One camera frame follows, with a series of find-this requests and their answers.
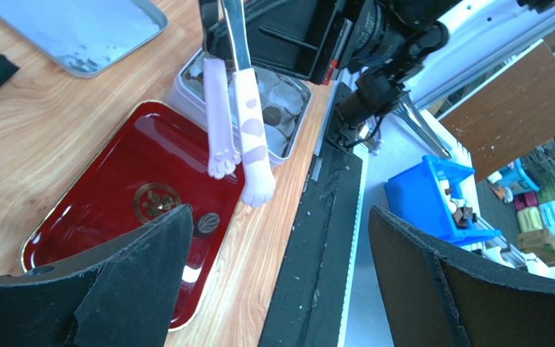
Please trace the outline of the silver tin lid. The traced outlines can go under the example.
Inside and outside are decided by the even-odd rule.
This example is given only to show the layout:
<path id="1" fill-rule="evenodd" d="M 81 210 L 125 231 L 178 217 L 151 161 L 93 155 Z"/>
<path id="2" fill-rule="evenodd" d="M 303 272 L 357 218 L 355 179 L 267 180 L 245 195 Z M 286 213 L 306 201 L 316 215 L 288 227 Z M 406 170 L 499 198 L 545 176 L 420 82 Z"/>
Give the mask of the silver tin lid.
<path id="1" fill-rule="evenodd" d="M 152 1 L 0 0 L 0 22 L 75 77 L 92 78 L 168 26 Z"/>

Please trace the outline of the dark chocolate piece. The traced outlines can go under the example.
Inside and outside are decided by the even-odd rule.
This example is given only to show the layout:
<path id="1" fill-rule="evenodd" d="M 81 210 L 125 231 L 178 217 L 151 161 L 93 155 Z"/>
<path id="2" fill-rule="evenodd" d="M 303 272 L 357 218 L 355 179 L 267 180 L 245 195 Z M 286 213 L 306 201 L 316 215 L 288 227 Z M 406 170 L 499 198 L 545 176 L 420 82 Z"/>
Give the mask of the dark chocolate piece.
<path id="1" fill-rule="evenodd" d="M 207 213 L 200 217 L 194 225 L 193 237 L 206 239 L 211 236 L 220 225 L 220 216 L 217 213 Z"/>
<path id="2" fill-rule="evenodd" d="M 268 106 L 262 110 L 262 115 L 265 124 L 271 127 L 276 127 L 280 124 L 282 119 L 281 110 L 278 107 Z"/>

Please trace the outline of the pink handled metal tongs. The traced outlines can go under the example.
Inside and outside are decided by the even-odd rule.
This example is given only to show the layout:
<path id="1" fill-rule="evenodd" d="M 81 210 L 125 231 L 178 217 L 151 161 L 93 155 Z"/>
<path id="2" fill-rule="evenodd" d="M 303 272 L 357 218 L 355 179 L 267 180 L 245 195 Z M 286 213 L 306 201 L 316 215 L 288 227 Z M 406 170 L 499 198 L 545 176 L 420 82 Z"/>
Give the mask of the pink handled metal tongs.
<path id="1" fill-rule="evenodd" d="M 209 160 L 207 172 L 222 179 L 244 169 L 241 201 L 251 207 L 268 202 L 275 178 L 268 158 L 267 140 L 257 79 L 251 65 L 242 1 L 200 1 L 203 26 L 203 88 Z M 234 72 L 227 77 L 225 62 L 211 57 L 210 29 L 223 14 L 233 56 Z"/>

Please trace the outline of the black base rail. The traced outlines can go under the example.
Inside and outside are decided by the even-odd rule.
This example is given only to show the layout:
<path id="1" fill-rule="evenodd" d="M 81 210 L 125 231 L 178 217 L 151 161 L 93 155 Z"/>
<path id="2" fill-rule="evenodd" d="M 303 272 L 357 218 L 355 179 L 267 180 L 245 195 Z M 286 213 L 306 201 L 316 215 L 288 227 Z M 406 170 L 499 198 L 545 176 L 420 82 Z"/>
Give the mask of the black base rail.
<path id="1" fill-rule="evenodd" d="M 309 167 L 259 346 L 337 346 L 364 161 L 322 141 Z"/>

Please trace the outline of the silver tin with paper cups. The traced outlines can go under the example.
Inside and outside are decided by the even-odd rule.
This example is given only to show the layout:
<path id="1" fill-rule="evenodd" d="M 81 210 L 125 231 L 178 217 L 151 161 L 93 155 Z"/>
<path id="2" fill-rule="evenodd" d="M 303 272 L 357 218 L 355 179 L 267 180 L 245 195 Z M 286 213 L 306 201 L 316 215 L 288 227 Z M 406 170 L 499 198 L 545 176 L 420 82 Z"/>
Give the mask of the silver tin with paper cups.
<path id="1" fill-rule="evenodd" d="M 265 124 L 270 165 L 275 168 L 293 151 L 302 121 L 312 98 L 311 90 L 300 80 L 256 67 L 254 69 L 262 110 L 278 107 L 282 119 L 278 126 Z M 164 102 L 196 124 L 207 129 L 203 88 L 203 51 L 199 49 L 176 75 Z"/>

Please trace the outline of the blue plastic bin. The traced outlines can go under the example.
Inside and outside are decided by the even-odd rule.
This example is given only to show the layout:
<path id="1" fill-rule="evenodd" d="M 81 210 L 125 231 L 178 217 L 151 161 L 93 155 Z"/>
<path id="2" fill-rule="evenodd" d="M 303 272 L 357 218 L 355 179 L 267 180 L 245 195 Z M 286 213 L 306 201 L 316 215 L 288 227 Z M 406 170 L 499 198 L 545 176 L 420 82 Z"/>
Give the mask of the blue plastic bin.
<path id="1" fill-rule="evenodd" d="M 390 211 L 421 231 L 459 247 L 501 236 L 497 229 L 477 229 L 471 220 L 458 226 L 447 205 L 464 198 L 459 184 L 475 172 L 474 168 L 425 155 L 421 163 L 384 184 Z"/>

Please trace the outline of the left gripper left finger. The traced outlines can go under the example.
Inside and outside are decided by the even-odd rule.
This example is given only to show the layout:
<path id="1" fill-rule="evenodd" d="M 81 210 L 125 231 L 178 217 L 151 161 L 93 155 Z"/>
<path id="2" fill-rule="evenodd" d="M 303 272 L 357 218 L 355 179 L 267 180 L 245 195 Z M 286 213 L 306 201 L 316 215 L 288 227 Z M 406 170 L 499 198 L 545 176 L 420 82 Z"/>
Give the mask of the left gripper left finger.
<path id="1" fill-rule="evenodd" d="M 192 243 L 189 205 L 24 275 L 0 275 L 0 346 L 163 346 Z"/>

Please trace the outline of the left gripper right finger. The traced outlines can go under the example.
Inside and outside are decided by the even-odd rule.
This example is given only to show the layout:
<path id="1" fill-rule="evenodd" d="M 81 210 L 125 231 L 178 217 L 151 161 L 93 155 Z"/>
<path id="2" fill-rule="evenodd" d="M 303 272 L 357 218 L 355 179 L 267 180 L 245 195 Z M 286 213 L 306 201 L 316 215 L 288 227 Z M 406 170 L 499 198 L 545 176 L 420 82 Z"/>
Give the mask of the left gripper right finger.
<path id="1" fill-rule="evenodd" d="M 555 280 L 431 236 L 373 207 L 369 240 L 396 346 L 555 346 Z"/>

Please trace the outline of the red lacquer tray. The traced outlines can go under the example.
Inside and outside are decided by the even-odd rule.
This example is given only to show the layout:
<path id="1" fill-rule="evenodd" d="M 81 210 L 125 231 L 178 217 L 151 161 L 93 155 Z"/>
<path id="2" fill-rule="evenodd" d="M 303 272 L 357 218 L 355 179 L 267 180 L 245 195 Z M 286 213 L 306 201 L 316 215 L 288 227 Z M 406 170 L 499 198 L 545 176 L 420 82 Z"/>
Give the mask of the red lacquer tray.
<path id="1" fill-rule="evenodd" d="M 206 239 L 192 237 L 170 331 L 197 312 L 242 189 L 242 167 L 207 173 L 207 133 L 166 103 L 145 100 L 126 116 L 20 247 L 23 271 L 71 257 L 152 221 L 179 205 L 197 220 L 217 213 Z"/>

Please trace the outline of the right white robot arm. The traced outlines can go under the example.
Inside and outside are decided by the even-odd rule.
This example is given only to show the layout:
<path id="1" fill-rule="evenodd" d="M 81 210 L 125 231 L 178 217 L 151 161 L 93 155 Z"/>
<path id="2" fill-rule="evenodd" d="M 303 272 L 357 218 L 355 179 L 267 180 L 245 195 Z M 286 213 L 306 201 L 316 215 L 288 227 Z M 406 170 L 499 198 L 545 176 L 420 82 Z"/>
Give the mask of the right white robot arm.
<path id="1" fill-rule="evenodd" d="M 555 1 L 200 1 L 203 49 L 239 70 L 315 85 L 363 71 L 333 141 L 407 90 L 421 106 L 451 79 L 555 25 Z"/>

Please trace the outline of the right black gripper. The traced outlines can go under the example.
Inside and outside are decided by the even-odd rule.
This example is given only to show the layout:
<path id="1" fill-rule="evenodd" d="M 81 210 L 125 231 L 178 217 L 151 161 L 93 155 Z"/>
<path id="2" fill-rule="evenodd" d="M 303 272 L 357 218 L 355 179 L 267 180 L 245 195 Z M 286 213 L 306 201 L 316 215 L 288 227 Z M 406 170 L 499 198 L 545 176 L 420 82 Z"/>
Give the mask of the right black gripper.
<path id="1" fill-rule="evenodd" d="M 201 1 L 202 47 L 232 67 L 308 82 L 329 82 L 337 66 L 407 71 L 448 43 L 439 19 L 449 10 L 450 1 Z"/>

